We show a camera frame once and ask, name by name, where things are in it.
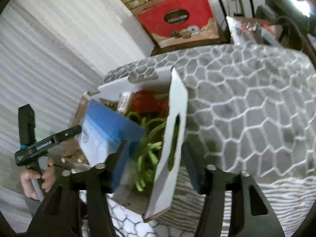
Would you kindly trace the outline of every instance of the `white box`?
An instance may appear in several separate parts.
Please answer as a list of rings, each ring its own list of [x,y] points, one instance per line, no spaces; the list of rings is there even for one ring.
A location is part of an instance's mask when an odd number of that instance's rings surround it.
[[[154,76],[148,79],[121,78],[101,85],[98,90],[98,94],[93,96],[85,94],[84,96],[89,100],[95,99],[99,101],[100,98],[102,98],[118,101],[119,95],[126,91],[137,92],[139,90],[152,90],[161,93],[169,93],[169,115],[166,121],[162,154],[156,167],[151,194],[148,195],[138,191],[126,192],[124,191],[124,187],[121,188],[120,184],[120,187],[113,196],[114,201],[131,211],[141,214],[144,221],[148,222],[170,209],[172,204],[181,161],[181,146],[186,126],[188,92],[181,77],[173,67],[157,69]],[[167,165],[171,151],[174,125],[178,115],[180,117],[178,141],[173,168],[169,171]]]

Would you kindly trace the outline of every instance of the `finger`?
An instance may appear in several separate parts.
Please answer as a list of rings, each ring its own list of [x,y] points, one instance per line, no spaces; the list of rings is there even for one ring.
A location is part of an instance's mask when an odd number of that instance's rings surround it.
[[[56,177],[52,175],[50,178],[45,180],[45,182],[42,184],[42,188],[45,189],[46,192],[48,192],[53,186],[53,184],[55,183],[55,181],[56,181]]]
[[[40,178],[40,174],[31,169],[23,170],[20,175],[20,179],[22,183],[25,181],[29,181],[30,179],[38,179],[38,178]]]
[[[54,175],[54,173],[55,173],[55,167],[54,166],[50,166],[42,174],[42,179],[46,180],[46,179],[50,178],[52,175]]]
[[[52,158],[49,158],[47,163],[48,163],[49,166],[53,166],[54,165],[54,161],[53,161]]]
[[[30,169],[26,169],[21,173],[20,175],[21,184],[22,184],[22,188],[26,197],[38,199],[36,192],[34,190],[34,187],[30,181],[30,179],[38,179],[38,178],[40,178],[40,174]]]
[[[35,191],[32,192],[28,198],[32,198],[32,199],[35,199],[35,200],[39,200],[39,198],[37,197],[37,194],[36,194]]]

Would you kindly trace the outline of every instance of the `metal screw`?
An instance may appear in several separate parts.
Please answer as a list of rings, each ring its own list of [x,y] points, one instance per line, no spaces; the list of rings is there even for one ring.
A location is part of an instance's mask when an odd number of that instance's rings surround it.
[[[216,170],[217,167],[216,167],[215,165],[210,164],[210,165],[207,165],[207,166],[206,166],[206,169],[207,169],[207,170]]]
[[[105,168],[105,164],[104,163],[98,163],[95,165],[96,169],[104,169]]]
[[[250,176],[247,171],[241,171],[241,175],[244,176],[244,177]]]
[[[70,170],[64,170],[61,175],[62,176],[69,176],[71,174],[71,171]]]

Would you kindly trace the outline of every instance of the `gray patterned rug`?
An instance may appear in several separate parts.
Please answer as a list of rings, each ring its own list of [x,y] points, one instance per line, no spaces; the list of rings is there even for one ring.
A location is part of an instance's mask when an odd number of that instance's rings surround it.
[[[271,46],[214,45],[157,55],[108,73],[105,83],[174,66],[189,93],[186,141],[206,164],[248,170],[290,236],[316,199],[316,78],[303,53]],[[160,223],[194,232],[204,197],[185,168]],[[231,194],[226,193],[222,236]]]

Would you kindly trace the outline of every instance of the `corrugated wall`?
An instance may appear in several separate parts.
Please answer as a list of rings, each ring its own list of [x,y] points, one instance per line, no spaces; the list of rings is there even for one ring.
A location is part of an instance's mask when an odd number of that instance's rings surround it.
[[[20,106],[34,109],[38,140],[64,130],[84,92],[152,48],[119,0],[11,0],[0,16],[0,185],[22,191]]]

